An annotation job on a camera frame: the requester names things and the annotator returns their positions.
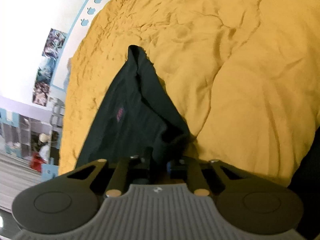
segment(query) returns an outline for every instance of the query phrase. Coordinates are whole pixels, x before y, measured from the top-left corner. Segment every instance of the wall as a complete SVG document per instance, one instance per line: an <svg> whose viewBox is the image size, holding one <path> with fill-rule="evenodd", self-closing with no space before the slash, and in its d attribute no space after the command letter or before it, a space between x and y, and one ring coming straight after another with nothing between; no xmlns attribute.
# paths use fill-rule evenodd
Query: wall
<svg viewBox="0 0 320 240"><path fill-rule="evenodd" d="M0 96L46 109L31 102L44 43L51 28L69 31L84 1L0 0Z"/></svg>
<svg viewBox="0 0 320 240"><path fill-rule="evenodd" d="M49 110L38 108L35 104L31 106L2 96L0 96L0 108L31 117L42 122L49 122L51 117L51 111Z"/></svg>

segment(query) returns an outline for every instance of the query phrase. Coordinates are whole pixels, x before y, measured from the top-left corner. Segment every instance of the black round pad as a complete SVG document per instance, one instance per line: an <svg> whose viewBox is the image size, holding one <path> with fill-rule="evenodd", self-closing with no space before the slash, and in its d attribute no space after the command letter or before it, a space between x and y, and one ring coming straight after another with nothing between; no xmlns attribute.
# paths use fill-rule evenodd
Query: black round pad
<svg viewBox="0 0 320 240"><path fill-rule="evenodd" d="M71 205L71 202L71 197L66 193L46 192L35 199L35 207L40 212L56 214L66 210Z"/></svg>
<svg viewBox="0 0 320 240"><path fill-rule="evenodd" d="M296 228L303 214L300 198L287 188L259 182L231 182L218 196L219 213L235 227L259 235Z"/></svg>
<svg viewBox="0 0 320 240"><path fill-rule="evenodd" d="M12 203L21 228L60 234L87 223L99 209L96 195L81 180L57 177L22 191Z"/></svg>

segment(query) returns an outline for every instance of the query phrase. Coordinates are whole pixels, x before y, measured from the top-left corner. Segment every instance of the blue frame border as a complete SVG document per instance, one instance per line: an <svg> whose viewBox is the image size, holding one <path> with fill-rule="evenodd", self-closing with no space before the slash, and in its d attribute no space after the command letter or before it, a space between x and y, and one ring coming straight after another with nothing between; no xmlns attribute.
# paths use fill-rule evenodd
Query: blue frame border
<svg viewBox="0 0 320 240"><path fill-rule="evenodd" d="M69 30L69 32L68 32L68 34L67 34L66 40L65 40L65 42L64 42L64 44L63 44L63 47L62 47L60 56L61 56L62 53L63 53L64 47L65 47L66 44L67 44L67 41L68 41L68 39L69 39L70 33L71 33L72 30L73 30L73 27L75 26L75 24L76 24L76 22L77 22L77 20L78 20L78 18L79 18L79 16L80 16L80 14L81 14L81 12L84 10L84 7L85 7L85 5L87 4L88 1L89 1L89 0L85 0L85 1L84 1L81 9L79 10L79 12L78 12L78 14L77 14L77 16L76 16L76 18L75 18L75 20L74 20L74 22L73 22L73 24L71 25L71 28L70 28L70 30ZM54 77L55 77L55 75L56 75L57 66L59 65L59 62L60 62L60 56L59 56L59 58L58 58L58 60L57 60L57 62L56 62L56 67L55 67L54 72L53 72L53 74L52 74L52 78L51 78L51 81L50 81L50 87L54 87L54 88L56 88L56 89L58 89L58 90L60 90L60 91L66 92L65 89L60 88L60 87L57 87L57 86L55 86L55 85L52 85L53 80L54 80Z"/></svg>

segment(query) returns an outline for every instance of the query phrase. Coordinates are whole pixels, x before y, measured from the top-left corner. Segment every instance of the gray rubber pad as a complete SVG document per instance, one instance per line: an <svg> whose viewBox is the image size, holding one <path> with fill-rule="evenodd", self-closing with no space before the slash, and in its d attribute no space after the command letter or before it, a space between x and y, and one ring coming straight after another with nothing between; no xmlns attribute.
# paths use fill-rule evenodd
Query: gray rubber pad
<svg viewBox="0 0 320 240"><path fill-rule="evenodd" d="M107 198L82 227L59 235L22 230L14 240L303 240L295 230L259 236L235 228L210 197L192 194L186 184L130 185L121 197Z"/></svg>

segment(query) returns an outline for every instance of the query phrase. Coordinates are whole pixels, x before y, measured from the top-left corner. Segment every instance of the logo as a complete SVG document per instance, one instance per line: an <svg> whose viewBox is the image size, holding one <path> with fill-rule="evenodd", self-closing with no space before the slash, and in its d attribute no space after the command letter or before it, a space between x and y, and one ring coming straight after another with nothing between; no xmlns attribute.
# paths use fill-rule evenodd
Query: logo
<svg viewBox="0 0 320 240"><path fill-rule="evenodd" d="M88 14L94 14L94 12L96 11L95 8L87 8L88 9Z"/></svg>
<svg viewBox="0 0 320 240"><path fill-rule="evenodd" d="M163 191L163 188L161 188L161 187L155 187L155 188L153 189L153 191L154 191L155 193L160 193L161 191Z"/></svg>
<svg viewBox="0 0 320 240"><path fill-rule="evenodd" d="M123 107L119 108L118 113L117 113L117 121L118 122L120 122L123 113L124 113L124 108Z"/></svg>
<svg viewBox="0 0 320 240"><path fill-rule="evenodd" d="M81 19L81 25L82 26L87 26L89 23L89 20Z"/></svg>

